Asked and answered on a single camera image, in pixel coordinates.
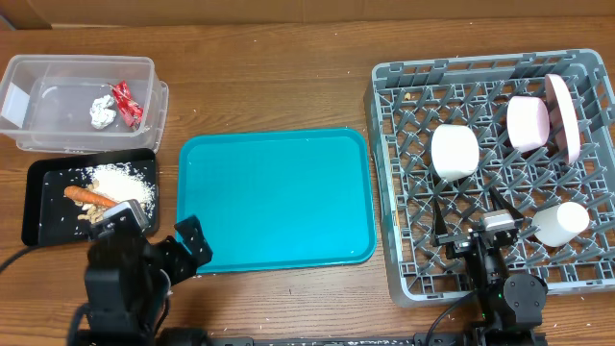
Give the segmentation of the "pink bowl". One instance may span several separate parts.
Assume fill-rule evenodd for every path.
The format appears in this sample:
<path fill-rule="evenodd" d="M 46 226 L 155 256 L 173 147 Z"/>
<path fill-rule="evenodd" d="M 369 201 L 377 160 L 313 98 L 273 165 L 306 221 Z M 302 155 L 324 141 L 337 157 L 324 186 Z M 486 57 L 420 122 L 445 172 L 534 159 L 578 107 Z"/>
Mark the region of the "pink bowl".
<path fill-rule="evenodd" d="M 546 104 L 537 97 L 513 96 L 507 106 L 506 129 L 510 144 L 521 153 L 545 145 L 550 132 Z"/>

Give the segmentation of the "grey dishwasher rack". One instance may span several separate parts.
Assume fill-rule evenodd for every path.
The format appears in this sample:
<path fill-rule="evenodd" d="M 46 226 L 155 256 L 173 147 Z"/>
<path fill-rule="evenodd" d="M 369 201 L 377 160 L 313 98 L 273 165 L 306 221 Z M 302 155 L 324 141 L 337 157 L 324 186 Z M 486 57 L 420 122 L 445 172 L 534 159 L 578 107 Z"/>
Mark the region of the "grey dishwasher rack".
<path fill-rule="evenodd" d="M 559 75 L 578 118 L 580 155 L 567 163 L 553 140 L 521 153 L 508 141 L 505 115 L 515 96 L 545 98 Z M 431 245 L 433 205 L 462 234 L 490 209 L 496 188 L 526 218 L 566 202 L 588 211 L 586 231 L 559 248 L 534 239 L 530 223 L 504 249 L 512 273 L 542 278 L 552 295 L 614 287 L 614 90 L 601 56 L 590 49 L 385 62 L 365 93 L 379 180 L 381 230 L 389 293 L 404 308 L 450 304 L 471 283 L 460 259 Z M 429 143 L 444 124 L 470 128 L 478 169 L 454 183 L 439 180 Z"/>

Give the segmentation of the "orange carrot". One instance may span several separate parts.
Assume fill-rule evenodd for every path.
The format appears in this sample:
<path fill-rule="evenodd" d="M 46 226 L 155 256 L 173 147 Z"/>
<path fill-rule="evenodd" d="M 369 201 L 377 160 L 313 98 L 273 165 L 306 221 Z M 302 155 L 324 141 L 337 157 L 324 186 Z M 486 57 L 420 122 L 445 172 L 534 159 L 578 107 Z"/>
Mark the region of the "orange carrot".
<path fill-rule="evenodd" d="M 112 208 L 117 205 L 113 200 L 76 185 L 64 189 L 64 195 L 76 202 L 92 204 L 99 207 Z"/>

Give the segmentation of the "black tray bin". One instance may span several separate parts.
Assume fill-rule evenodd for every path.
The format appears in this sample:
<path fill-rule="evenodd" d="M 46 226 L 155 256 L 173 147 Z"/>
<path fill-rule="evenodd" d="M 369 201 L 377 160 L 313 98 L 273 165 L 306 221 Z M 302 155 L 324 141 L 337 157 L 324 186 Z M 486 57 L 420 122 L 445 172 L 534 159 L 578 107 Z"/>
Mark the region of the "black tray bin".
<path fill-rule="evenodd" d="M 155 153 L 146 148 L 34 162 L 27 173 L 21 239 L 27 246 L 52 246 L 87 239 L 90 223 L 84 211 L 64 196 L 69 185 L 87 186 L 97 168 L 118 167 L 143 181 L 153 191 L 144 208 L 149 221 L 146 235 L 159 228 L 160 194 Z"/>

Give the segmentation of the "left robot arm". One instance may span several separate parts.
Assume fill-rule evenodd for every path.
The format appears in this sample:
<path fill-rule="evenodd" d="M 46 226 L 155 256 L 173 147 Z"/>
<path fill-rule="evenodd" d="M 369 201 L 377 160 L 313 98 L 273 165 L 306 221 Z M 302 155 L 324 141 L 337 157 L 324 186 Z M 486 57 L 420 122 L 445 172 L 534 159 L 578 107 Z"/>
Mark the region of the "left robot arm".
<path fill-rule="evenodd" d="M 181 239 L 156 244 L 142 233 L 144 219 L 131 209 L 108 210 L 92 226 L 87 253 L 87 302 L 73 314 L 66 344 L 208 345 L 201 329 L 160 327 L 170 310 L 170 290 L 212 260 L 199 219 L 174 225 Z"/>

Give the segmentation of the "white cup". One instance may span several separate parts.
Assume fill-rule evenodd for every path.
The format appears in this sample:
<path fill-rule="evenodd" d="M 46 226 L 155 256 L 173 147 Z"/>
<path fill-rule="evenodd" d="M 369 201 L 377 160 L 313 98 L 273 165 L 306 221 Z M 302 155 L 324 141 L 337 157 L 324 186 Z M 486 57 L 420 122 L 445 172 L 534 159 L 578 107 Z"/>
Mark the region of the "white cup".
<path fill-rule="evenodd" d="M 541 210 L 536 213 L 531 225 L 537 228 L 535 237 L 544 245 L 559 247 L 585 231 L 590 217 L 585 207 L 576 202 Z"/>

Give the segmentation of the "foil ball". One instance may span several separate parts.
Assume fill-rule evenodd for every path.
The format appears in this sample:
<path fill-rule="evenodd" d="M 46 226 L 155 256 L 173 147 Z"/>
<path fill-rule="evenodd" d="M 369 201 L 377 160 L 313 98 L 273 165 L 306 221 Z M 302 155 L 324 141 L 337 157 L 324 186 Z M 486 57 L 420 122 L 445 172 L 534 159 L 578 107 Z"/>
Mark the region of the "foil ball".
<path fill-rule="evenodd" d="M 116 117 L 116 111 L 111 108 L 113 104 L 114 98 L 111 95 L 105 95 L 92 102 L 89 114 L 91 125 L 95 129 L 102 130 L 113 122 Z"/>

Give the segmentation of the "teal serving tray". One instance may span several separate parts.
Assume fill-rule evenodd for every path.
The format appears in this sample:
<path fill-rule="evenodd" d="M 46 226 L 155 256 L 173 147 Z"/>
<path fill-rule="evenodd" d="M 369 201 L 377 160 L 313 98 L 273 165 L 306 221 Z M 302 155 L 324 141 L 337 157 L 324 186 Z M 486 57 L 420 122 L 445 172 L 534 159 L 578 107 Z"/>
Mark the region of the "teal serving tray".
<path fill-rule="evenodd" d="M 377 227 L 364 137 L 349 128 L 196 136 L 180 151 L 176 217 L 212 249 L 201 274 L 356 264 Z"/>

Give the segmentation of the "white green bowl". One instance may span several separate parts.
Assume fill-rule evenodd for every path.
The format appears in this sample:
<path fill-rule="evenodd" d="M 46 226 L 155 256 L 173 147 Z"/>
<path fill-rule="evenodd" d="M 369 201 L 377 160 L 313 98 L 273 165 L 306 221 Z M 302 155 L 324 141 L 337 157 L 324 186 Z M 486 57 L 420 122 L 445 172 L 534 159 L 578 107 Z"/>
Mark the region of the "white green bowl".
<path fill-rule="evenodd" d="M 430 156 L 437 176 L 454 182 L 475 173 L 480 162 L 480 148 L 469 127 L 443 124 L 433 132 Z"/>

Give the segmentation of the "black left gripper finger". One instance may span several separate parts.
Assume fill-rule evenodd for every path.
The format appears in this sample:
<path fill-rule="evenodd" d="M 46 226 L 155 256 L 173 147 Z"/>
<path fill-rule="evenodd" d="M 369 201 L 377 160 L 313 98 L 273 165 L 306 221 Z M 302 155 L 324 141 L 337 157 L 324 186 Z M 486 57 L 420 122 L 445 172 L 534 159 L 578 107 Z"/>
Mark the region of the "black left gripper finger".
<path fill-rule="evenodd" d="M 174 228 L 181 236 L 182 243 L 197 267 L 211 262 L 213 252 L 204 237 L 201 223 L 196 215 L 191 215 L 178 222 Z"/>
<path fill-rule="evenodd" d="M 107 210 L 103 219 L 94 223 L 88 232 L 90 240 L 111 235 L 141 236 L 144 230 L 144 213 L 141 208 Z"/>

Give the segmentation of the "clear plastic bin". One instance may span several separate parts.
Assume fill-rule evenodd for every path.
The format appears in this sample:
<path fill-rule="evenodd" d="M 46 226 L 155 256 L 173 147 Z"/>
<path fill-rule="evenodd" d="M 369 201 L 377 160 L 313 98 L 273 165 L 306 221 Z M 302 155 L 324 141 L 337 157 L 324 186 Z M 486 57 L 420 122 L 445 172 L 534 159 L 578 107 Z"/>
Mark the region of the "clear plastic bin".
<path fill-rule="evenodd" d="M 109 124 L 94 126 L 91 106 L 113 101 L 111 87 L 122 82 L 143 108 L 142 121 L 130 127 L 117 112 Z M 16 55 L 1 80 L 1 134 L 25 151 L 158 151 L 168 101 L 168 85 L 147 57 Z"/>

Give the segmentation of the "white dinner plate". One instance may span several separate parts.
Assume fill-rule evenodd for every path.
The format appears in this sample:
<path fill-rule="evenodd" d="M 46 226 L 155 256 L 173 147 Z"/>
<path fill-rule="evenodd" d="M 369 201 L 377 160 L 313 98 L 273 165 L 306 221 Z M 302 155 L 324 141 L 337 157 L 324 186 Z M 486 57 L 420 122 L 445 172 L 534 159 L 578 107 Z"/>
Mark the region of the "white dinner plate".
<path fill-rule="evenodd" d="M 571 92 L 563 78 L 556 74 L 545 76 L 545 87 L 554 142 L 559 152 L 565 153 L 565 162 L 572 164 L 580 154 L 580 135 Z"/>

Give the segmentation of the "rice pile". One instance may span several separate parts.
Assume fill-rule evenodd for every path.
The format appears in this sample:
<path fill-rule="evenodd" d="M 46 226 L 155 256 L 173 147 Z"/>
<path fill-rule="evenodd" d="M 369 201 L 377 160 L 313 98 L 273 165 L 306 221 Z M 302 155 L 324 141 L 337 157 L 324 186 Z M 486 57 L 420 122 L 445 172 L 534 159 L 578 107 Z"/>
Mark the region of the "rice pile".
<path fill-rule="evenodd" d="M 130 163 L 101 164 L 85 169 L 93 191 L 115 202 L 135 199 L 146 213 L 155 206 L 155 186 Z"/>

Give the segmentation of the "red snack wrapper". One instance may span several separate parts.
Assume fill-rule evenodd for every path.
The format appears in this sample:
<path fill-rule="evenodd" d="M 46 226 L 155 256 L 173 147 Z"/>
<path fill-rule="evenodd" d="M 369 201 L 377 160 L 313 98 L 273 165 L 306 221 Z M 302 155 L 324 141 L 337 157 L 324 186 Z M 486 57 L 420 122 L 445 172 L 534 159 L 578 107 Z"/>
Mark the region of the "red snack wrapper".
<path fill-rule="evenodd" d="M 144 109 L 134 100 L 128 84 L 122 81 L 117 85 L 111 85 L 111 93 L 126 125 L 134 131 L 137 130 L 141 123 Z"/>

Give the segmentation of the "peanut shells pile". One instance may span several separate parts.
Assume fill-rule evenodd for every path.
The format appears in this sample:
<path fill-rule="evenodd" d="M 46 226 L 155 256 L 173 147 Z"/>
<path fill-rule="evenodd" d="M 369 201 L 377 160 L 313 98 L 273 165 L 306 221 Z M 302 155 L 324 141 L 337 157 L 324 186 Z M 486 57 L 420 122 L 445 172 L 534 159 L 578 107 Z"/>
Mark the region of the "peanut shells pile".
<path fill-rule="evenodd" d="M 106 195 L 101 194 L 101 193 L 97 190 L 97 188 L 98 188 L 99 186 L 100 186 L 99 182 L 98 182 L 97 180 L 94 180 L 94 181 L 93 181 L 90 185 L 88 185 L 87 187 L 82 187 L 82 188 L 88 189 L 88 190 L 90 190 L 90 191 L 92 191 L 92 192 L 95 192 L 95 193 L 97 193 L 97 194 L 99 194 L 99 195 L 102 195 L 102 196 L 107 197 Z M 99 207 L 99 206 L 92 205 L 92 204 L 84 204 L 84 203 L 81 203 L 81 202 L 76 202 L 76 201 L 73 201 L 73 202 L 74 202 L 77 206 L 81 207 L 81 208 L 82 208 L 82 210 L 85 212 L 84 214 L 80 214 L 80 215 L 78 216 L 78 218 L 79 218 L 80 220 L 86 220 L 86 221 L 88 221 L 90 224 L 94 224 L 94 223 L 96 223 L 96 222 L 101 221 L 101 220 L 102 220 L 102 218 L 103 218 L 103 213 L 104 213 L 106 210 L 108 210 L 108 209 L 109 209 L 109 208 Z"/>

